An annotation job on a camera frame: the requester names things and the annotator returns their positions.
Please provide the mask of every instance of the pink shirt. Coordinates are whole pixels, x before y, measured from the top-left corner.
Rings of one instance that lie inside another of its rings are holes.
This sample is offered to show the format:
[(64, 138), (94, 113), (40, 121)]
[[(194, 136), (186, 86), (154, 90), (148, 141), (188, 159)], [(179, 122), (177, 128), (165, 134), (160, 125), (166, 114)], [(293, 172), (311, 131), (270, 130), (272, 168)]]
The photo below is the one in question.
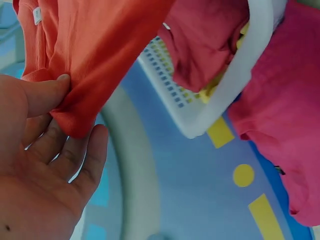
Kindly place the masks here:
[(176, 0), (158, 35), (170, 52), (173, 80), (195, 93), (232, 60), (241, 28), (249, 20), (248, 0)]
[(289, 1), (228, 114), (240, 137), (285, 172), (292, 216), (320, 225), (320, 10)]

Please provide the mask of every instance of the finger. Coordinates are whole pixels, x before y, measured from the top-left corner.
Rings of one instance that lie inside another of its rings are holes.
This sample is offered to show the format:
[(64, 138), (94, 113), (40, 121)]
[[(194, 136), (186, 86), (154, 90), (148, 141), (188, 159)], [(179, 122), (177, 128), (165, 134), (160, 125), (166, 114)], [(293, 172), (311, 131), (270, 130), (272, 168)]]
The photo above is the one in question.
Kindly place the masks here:
[(52, 117), (50, 114), (28, 118), (26, 120), (25, 130), (22, 137), (24, 148), (32, 144), (49, 126)]
[(63, 180), (69, 181), (79, 170), (84, 159), (88, 141), (84, 138), (69, 137), (59, 156), (49, 163), (49, 167)]
[(19, 81), (28, 103), (28, 118), (50, 112), (64, 99), (70, 88), (70, 76), (42, 82)]
[(48, 164), (60, 153), (66, 139), (67, 136), (53, 119), (43, 135), (26, 150), (26, 154), (32, 160)]
[(87, 204), (100, 183), (107, 158), (107, 145), (107, 128), (96, 125), (89, 138), (83, 166), (71, 183), (83, 197), (84, 204)]

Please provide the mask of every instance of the white plastic basket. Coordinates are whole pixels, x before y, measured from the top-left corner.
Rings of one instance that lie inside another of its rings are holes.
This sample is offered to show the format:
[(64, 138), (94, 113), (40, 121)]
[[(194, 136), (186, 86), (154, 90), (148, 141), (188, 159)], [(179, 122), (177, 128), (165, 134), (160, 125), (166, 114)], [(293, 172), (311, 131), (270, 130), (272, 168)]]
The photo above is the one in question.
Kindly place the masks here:
[(156, 37), (138, 58), (177, 127), (189, 139), (203, 135), (241, 93), (251, 69), (282, 19), (287, 0), (248, 0), (248, 32), (208, 104), (172, 80), (173, 65), (164, 42)]

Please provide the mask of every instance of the clothing label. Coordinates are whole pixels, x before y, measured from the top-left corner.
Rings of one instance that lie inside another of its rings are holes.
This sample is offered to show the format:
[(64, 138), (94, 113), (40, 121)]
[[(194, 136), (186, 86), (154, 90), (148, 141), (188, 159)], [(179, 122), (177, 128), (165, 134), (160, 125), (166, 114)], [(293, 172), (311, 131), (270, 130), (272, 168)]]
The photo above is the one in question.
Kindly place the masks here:
[(171, 30), (171, 28), (165, 22), (163, 23), (163, 26), (165, 26), (166, 29)]
[(41, 8), (38, 6), (33, 10), (34, 25), (38, 25), (42, 21)]

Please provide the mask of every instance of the red shirt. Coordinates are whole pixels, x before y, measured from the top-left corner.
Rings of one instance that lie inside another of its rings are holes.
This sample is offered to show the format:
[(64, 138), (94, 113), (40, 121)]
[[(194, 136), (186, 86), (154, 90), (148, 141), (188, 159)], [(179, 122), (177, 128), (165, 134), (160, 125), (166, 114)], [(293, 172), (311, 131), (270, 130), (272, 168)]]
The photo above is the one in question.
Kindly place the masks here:
[[(83, 137), (174, 0), (13, 0), (26, 50), (23, 80), (70, 74), (71, 91), (51, 112), (63, 131)], [(42, 20), (35, 25), (33, 11)]]

